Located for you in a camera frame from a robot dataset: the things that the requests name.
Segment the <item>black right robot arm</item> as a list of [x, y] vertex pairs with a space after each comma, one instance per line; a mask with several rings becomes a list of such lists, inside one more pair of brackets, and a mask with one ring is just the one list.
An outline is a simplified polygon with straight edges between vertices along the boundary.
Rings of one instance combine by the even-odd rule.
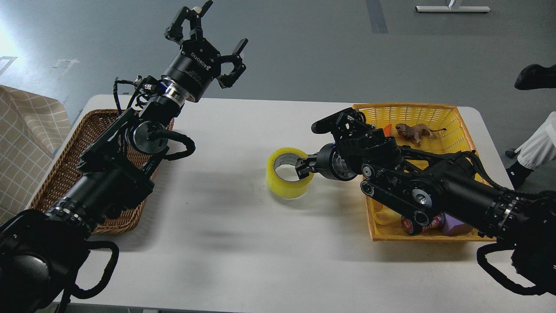
[[520, 295], [556, 290], [555, 192], [522, 193], [490, 179], [475, 151], [433, 154], [366, 123], [347, 108], [313, 123], [313, 133], [334, 142], [295, 163], [300, 179], [320, 173], [349, 181], [362, 175], [366, 196], [419, 226], [447, 213], [496, 242], [477, 250], [478, 265], [504, 288]]

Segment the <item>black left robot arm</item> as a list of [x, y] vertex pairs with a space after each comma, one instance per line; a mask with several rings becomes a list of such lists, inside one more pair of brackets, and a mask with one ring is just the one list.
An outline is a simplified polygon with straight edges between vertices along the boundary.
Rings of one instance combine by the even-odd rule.
[[71, 297], [101, 293], [119, 259], [117, 244], [89, 240], [106, 218], [135, 209], [153, 192], [152, 174], [162, 160], [187, 158], [193, 140], [168, 130], [187, 101], [200, 101], [212, 81], [230, 88], [244, 73], [240, 40], [230, 55], [221, 55], [204, 37], [202, 18], [213, 5], [183, 7], [165, 30], [179, 53], [160, 79], [115, 80], [133, 85], [127, 109], [113, 91], [118, 117], [80, 155], [82, 176], [46, 210], [24, 210], [1, 226], [1, 311], [33, 313], [58, 295], [63, 313]]

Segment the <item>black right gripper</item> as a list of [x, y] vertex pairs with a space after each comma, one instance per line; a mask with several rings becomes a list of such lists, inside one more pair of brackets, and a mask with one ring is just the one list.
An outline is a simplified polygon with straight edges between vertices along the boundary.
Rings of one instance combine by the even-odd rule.
[[298, 178], [307, 178], [310, 173], [320, 173], [328, 180], [350, 181], [357, 176], [342, 159], [335, 144], [324, 145], [316, 155], [298, 158], [295, 171]]

